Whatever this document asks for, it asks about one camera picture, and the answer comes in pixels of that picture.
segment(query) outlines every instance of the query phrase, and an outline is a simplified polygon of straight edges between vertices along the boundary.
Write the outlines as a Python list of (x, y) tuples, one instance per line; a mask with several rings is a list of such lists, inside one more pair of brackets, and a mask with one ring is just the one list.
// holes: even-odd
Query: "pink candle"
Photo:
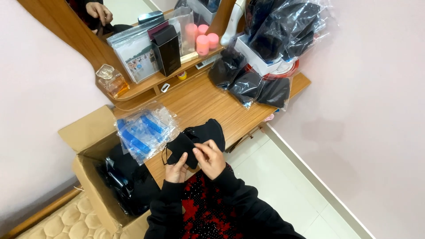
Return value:
[(215, 33), (210, 33), (207, 37), (210, 41), (210, 51), (214, 51), (218, 46), (218, 35)]
[(196, 39), (196, 52), (200, 58), (208, 56), (210, 51), (210, 40), (205, 35), (200, 35)]
[(194, 43), (196, 41), (196, 38), (198, 38), (197, 25), (190, 23), (186, 25), (185, 29), (186, 29), (187, 40), (189, 42)]
[(198, 33), (199, 33), (199, 35), (205, 35), (205, 33), (207, 32), (207, 30), (208, 30), (208, 26), (207, 25), (202, 24), (202, 25), (199, 25), (199, 27), (198, 27)]

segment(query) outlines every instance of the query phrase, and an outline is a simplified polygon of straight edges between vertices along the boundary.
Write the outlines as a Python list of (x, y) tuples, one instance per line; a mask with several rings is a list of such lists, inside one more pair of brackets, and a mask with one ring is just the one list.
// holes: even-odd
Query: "black product box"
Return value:
[(152, 49), (155, 52), (159, 71), (166, 77), (180, 68), (179, 38), (173, 25), (168, 25), (152, 34)]

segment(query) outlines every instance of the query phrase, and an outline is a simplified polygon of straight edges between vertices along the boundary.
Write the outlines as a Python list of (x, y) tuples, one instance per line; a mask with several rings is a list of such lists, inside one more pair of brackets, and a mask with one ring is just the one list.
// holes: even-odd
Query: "glass perfume bottle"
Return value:
[(110, 65), (103, 64), (96, 75), (99, 84), (115, 99), (130, 89), (121, 73)]

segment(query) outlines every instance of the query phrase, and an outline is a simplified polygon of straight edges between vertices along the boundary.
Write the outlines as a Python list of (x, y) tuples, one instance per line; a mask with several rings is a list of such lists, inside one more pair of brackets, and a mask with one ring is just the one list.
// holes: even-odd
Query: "quilted mattress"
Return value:
[(18, 239), (129, 239), (126, 232), (111, 235), (99, 221), (85, 192), (21, 234)]

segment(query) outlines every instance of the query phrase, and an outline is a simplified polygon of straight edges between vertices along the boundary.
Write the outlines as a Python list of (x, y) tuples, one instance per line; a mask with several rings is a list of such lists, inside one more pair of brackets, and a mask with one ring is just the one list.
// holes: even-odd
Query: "amber liquid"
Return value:
[(117, 75), (114, 80), (105, 83), (105, 89), (116, 99), (127, 92), (130, 87), (122, 75)]

